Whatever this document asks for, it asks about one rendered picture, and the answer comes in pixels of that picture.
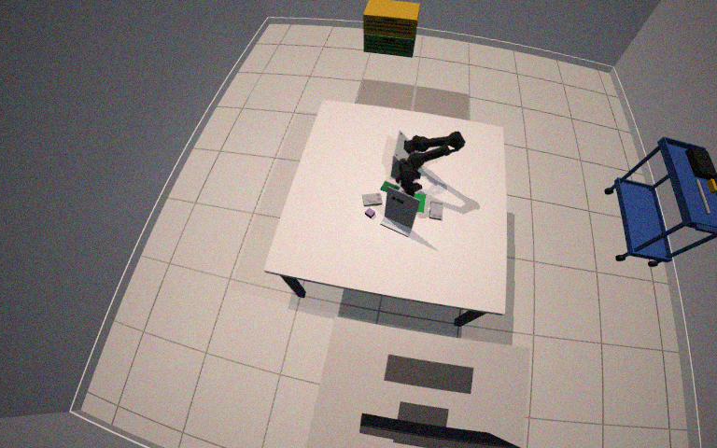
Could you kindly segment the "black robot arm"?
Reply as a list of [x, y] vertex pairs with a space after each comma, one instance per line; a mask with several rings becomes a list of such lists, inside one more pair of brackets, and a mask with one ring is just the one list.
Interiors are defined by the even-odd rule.
[[[410, 153], [407, 161], [405, 159], [399, 160], [399, 170], [403, 180], [410, 181], [420, 179], [421, 174], [418, 172], [420, 166], [425, 161], [432, 161], [440, 158], [441, 156], [451, 155], [452, 152], [457, 152], [463, 148], [466, 141], [460, 132], [451, 132], [449, 136], [445, 137], [434, 137], [428, 139], [425, 136], [413, 136], [412, 140], [404, 141], [404, 150]], [[449, 149], [449, 147], [454, 149]], [[429, 147], [438, 147], [430, 151], [426, 150]], [[418, 150], [418, 153], [411, 154]], [[419, 153], [424, 152], [424, 153]]]

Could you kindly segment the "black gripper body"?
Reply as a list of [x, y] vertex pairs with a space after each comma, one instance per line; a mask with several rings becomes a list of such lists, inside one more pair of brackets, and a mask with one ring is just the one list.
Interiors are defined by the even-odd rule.
[[422, 189], [422, 185], [420, 185], [420, 184], [418, 184], [418, 183], [413, 183], [413, 182], [415, 182], [415, 181], [412, 180], [412, 179], [411, 179], [410, 181], [405, 181], [405, 180], [402, 179], [401, 175], [400, 175], [400, 177], [397, 177], [397, 178], [396, 178], [396, 182], [397, 182], [397, 183], [400, 183], [400, 181], [401, 181], [401, 184], [402, 184], [403, 186], [404, 186], [404, 185], [409, 186], [409, 190], [410, 190], [411, 192], [416, 192], [416, 191]]

